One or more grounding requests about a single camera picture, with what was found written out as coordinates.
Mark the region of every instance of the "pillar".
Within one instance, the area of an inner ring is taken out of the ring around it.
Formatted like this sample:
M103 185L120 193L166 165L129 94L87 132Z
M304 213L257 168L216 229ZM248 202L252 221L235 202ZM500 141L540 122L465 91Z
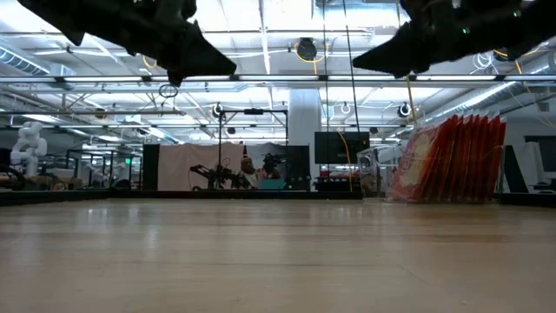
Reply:
M289 144L308 145L311 178L320 175L320 167L314 163L314 133L321 131L321 96L319 90L289 91Z

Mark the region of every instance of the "ceiling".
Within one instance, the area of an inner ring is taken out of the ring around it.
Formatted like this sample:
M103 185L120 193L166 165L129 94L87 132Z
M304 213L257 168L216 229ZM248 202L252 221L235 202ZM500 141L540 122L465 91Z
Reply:
M197 1L198 12L194 16L205 37L220 51L232 58L238 65L237 74L257 75L355 75L376 74L366 70L352 69L350 55L355 57L371 47L386 42L395 33L399 23L407 20L402 11L400 20L393 3L371 3L348 6L347 19L343 10L329 8L324 14L326 32L323 32L322 11L314 6L312 0L201 0ZM346 36L346 21L349 26L349 41ZM261 33L264 24L266 36ZM324 57L325 44L328 46L326 62L324 59L316 66L304 63L290 49L301 37L312 37L314 44ZM53 63L63 64L75 71L78 76L136 76L165 75L165 71L155 66L155 62L142 56L131 57L121 47L95 37L86 37L81 47L73 46L57 29L48 25L39 17L27 11L16 0L0 0L0 47L6 47L21 53L32 62L44 67ZM269 62L265 64L263 47L268 46ZM543 47L547 50L549 43ZM524 63L538 57L532 56ZM494 70L501 73L514 71L513 63L494 61L488 54L465 57L457 62L442 63L431 67L426 74L444 75L485 75ZM22 76L19 70L0 64L0 73L5 76ZM63 102L73 103L72 110L159 110L162 104L187 115L145 115L141 114L144 124L211 124L217 123L212 118L212 109L220 103L227 110L247 108L287 109L289 91L298 88L293 84L261 83L185 83L182 92L175 99L163 101L157 95L158 85L150 89L137 88L137 84L108 83L77 84L72 91L54 89L45 84L12 84L13 90L19 90L31 97L63 107ZM389 84L382 86L350 85L328 86L315 84L311 87L321 95L323 107L328 105L332 111L332 123L350 123L355 119L354 100L358 105L360 123L406 123L397 117L397 108L409 102L407 88ZM466 86L419 85L412 88L415 105L422 112L437 110L444 103L454 100L470 89ZM0 103L5 110L13 110L15 104ZM22 108L39 110L36 105L23 103ZM65 118L60 123L118 124L113 117L99 120L95 117ZM260 138L261 142L269 138L284 138L285 131L274 117L238 116L235 123L274 123L276 127L253 130L238 130L234 137ZM98 130L83 130L86 134L97 134ZM213 143L212 130L168 129L162 130L169 136L182 142ZM120 131L119 136L139 139L130 131Z

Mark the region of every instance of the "wooden floor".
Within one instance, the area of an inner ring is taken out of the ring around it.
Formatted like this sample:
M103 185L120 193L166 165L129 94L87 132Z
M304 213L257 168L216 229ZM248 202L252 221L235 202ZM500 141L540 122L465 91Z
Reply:
M556 210L118 200L0 208L0 312L555 312Z

